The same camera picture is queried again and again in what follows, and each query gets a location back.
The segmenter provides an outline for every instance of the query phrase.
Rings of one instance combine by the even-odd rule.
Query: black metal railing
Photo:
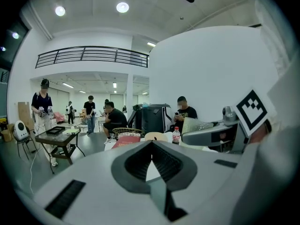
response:
[[[148,57],[149,55],[141,52],[117,47],[66,47],[40,54],[37,59],[36,68],[72,61],[121,62],[147,68]]]

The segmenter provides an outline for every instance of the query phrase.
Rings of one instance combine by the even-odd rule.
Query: water bottle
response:
[[[172,143],[179,145],[180,142],[180,131],[179,127],[175,127],[175,130],[172,134]]]

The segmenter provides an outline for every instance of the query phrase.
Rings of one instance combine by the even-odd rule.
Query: wicker basket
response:
[[[144,132],[139,129],[135,128],[127,128],[127,127],[119,127],[119,128],[114,128],[113,133],[117,136],[117,138],[120,138],[122,136],[139,136],[141,137]]]

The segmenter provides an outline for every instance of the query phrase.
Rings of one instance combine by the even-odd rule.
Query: tray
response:
[[[49,135],[57,135],[59,133],[62,133],[64,130],[66,130],[65,127],[56,126],[46,131],[46,133]]]

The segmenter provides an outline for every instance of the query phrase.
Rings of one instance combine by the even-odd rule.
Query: black cap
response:
[[[41,82],[42,89],[47,89],[49,87],[49,80],[44,78]]]

